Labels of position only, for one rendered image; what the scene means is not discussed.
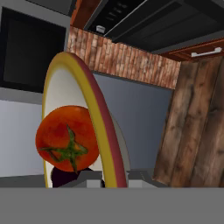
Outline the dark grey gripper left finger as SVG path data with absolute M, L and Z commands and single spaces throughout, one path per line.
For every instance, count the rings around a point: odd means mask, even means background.
M 103 188 L 102 172 L 82 171 L 76 180 L 64 184 L 63 187 Z

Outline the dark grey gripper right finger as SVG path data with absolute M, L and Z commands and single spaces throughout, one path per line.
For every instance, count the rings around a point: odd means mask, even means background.
M 129 188 L 163 188 L 164 184 L 151 178 L 147 171 L 128 171 Z

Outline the white bowl yellow red rim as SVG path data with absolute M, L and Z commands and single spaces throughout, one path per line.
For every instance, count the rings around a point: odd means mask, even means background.
M 66 105 L 82 106 L 91 116 L 100 150 L 91 168 L 102 172 L 106 187 L 126 187 L 130 159 L 122 130 L 85 62 L 74 53 L 61 52 L 52 59 L 46 73 L 42 116 Z

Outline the dark purple eggplant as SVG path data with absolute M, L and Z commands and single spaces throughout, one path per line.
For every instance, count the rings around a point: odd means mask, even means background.
M 92 169 L 86 168 L 83 171 L 91 172 Z M 69 171 L 62 171 L 62 170 L 59 170 L 58 168 L 54 167 L 51 172 L 52 187 L 53 188 L 60 187 L 60 186 L 63 186 L 71 181 L 77 180 L 83 171 L 69 172 Z

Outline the red tomato with green stem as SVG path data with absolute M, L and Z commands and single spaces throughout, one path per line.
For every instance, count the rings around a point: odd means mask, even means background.
M 87 108 L 62 106 L 39 125 L 35 144 L 38 154 L 63 172 L 84 170 L 99 156 L 95 130 Z

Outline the black microwave oven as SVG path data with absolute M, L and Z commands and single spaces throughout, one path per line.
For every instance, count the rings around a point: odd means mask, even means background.
M 224 35 L 224 0 L 101 0 L 84 29 L 150 53 Z

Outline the black microwave door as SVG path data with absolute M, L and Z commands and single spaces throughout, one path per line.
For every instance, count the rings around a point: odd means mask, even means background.
M 224 0 L 144 0 L 106 36 L 155 52 L 223 30 Z

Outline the brown wooden drawer front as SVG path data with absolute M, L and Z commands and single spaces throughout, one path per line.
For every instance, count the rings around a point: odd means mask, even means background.
M 215 47 L 221 47 L 222 51 L 220 53 L 215 53 L 207 56 L 201 56 L 196 58 L 191 57 L 191 53 L 210 52 L 213 51 Z M 163 52 L 160 53 L 160 56 L 175 61 L 197 61 L 209 57 L 224 56 L 224 37 L 213 39 L 204 43 L 199 43 L 197 45 L 183 47 L 169 52 Z

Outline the grey oven with black window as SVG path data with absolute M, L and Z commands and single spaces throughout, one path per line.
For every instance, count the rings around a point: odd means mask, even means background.
M 47 68 L 67 49 L 76 0 L 0 0 L 0 100 L 40 104 Z

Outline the red-brown wooden cupboard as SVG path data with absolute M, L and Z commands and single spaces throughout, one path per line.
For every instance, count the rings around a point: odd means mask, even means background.
M 101 0 L 77 0 L 70 20 L 70 25 L 78 29 L 84 26 L 91 18 Z

